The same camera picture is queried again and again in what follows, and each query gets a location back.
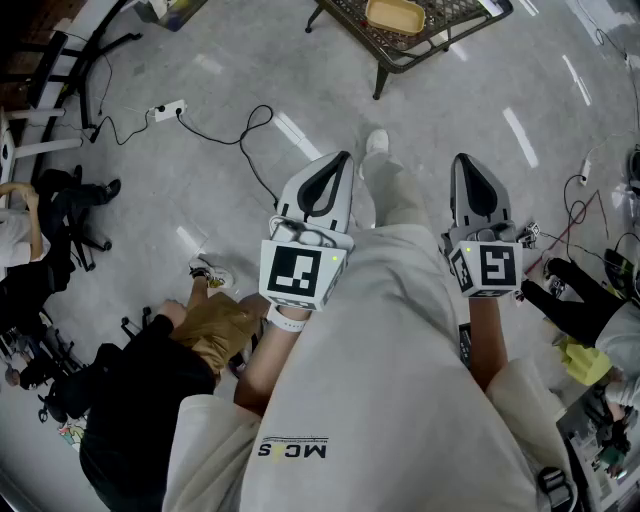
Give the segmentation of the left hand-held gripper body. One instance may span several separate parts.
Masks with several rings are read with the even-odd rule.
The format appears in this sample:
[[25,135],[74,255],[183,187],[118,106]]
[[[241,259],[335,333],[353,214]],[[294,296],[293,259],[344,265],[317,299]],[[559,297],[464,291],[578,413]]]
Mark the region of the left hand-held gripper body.
[[354,240],[276,215],[261,243],[259,293],[276,306],[322,311],[347,267]]

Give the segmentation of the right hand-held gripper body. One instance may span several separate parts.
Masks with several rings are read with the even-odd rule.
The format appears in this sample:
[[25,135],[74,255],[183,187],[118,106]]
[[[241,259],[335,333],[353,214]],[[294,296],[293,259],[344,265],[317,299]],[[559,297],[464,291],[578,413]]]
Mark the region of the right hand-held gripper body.
[[523,245],[516,241],[513,221],[474,232],[452,227],[441,238],[444,255],[463,297],[497,298],[520,288]]

